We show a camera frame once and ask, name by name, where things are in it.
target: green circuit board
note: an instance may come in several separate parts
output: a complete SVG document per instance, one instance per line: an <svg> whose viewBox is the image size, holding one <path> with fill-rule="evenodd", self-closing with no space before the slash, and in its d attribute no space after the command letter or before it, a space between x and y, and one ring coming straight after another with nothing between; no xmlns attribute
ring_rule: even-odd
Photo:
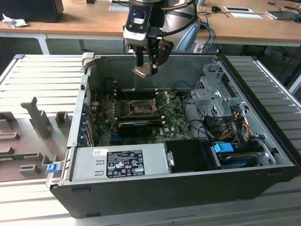
<svg viewBox="0 0 301 226"><path fill-rule="evenodd" d="M169 100L170 104L160 109L158 113L165 116L165 124L152 127L152 135L147 137L119 137L117 126L120 122L114 120L112 113L114 97L106 96L101 100L101 113L104 117L100 121L95 121L97 134L99 137L99 146L111 145L136 145L136 144L154 144L162 143L165 140L172 139L190 139L191 131L184 116L182 115L182 102L180 97L176 96ZM156 106L159 108L166 103L166 98L161 95L156 99Z"/></svg>

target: desk leg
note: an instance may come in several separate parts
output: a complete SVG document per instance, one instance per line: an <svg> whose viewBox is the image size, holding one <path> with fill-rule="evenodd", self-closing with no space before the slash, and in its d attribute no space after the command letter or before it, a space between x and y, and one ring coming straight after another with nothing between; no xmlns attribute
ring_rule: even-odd
<svg viewBox="0 0 301 226"><path fill-rule="evenodd" d="M79 40L79 46L81 51L86 51L84 40Z"/></svg>
<svg viewBox="0 0 301 226"><path fill-rule="evenodd" d="M46 37L40 36L37 39L39 41L42 53L44 55L49 55L50 53L49 53L49 49L48 49L48 46L47 46L47 43L46 43Z"/></svg>
<svg viewBox="0 0 301 226"><path fill-rule="evenodd" d="M297 80L292 84L292 86L289 88L288 91L290 91L290 93L294 95L300 87L301 87L301 74L299 75Z"/></svg>

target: sticker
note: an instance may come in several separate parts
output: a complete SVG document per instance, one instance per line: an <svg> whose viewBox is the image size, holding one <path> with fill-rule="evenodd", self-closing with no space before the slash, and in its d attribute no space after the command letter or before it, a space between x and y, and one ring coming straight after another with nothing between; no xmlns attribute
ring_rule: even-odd
<svg viewBox="0 0 301 226"><path fill-rule="evenodd" d="M108 149L94 149L93 156L107 155Z"/></svg>
<svg viewBox="0 0 301 226"><path fill-rule="evenodd" d="M108 178L145 175L142 150L106 152L106 155Z"/></svg>

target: paper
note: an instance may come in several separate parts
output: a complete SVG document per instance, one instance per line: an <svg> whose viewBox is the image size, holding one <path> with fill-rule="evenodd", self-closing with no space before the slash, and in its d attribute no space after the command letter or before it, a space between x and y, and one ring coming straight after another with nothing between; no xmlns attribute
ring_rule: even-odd
<svg viewBox="0 0 301 226"><path fill-rule="evenodd" d="M28 23L25 22L25 20L23 19L12 19L12 18L9 18L7 16L5 16L4 14L3 15L3 20L2 22L5 23L7 26L9 27L12 27L12 28L15 28L15 27L21 27L21 26L27 26Z"/></svg>
<svg viewBox="0 0 301 226"><path fill-rule="evenodd" d="M248 14L248 13L231 13L235 18L249 18L249 19L263 19L260 15L257 14Z"/></svg>

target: white tissue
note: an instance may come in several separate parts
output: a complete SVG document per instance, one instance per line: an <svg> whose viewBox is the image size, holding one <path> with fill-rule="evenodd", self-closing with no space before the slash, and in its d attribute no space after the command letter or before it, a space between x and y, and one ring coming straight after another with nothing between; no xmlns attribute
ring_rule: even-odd
<svg viewBox="0 0 301 226"><path fill-rule="evenodd" d="M15 27L21 27L21 26L26 26L28 25L25 20L23 19L12 19L12 18L9 18L7 16L5 16L4 14L3 15L3 20L2 22L5 23L7 26L9 27L12 27L12 28L15 28Z"/></svg>

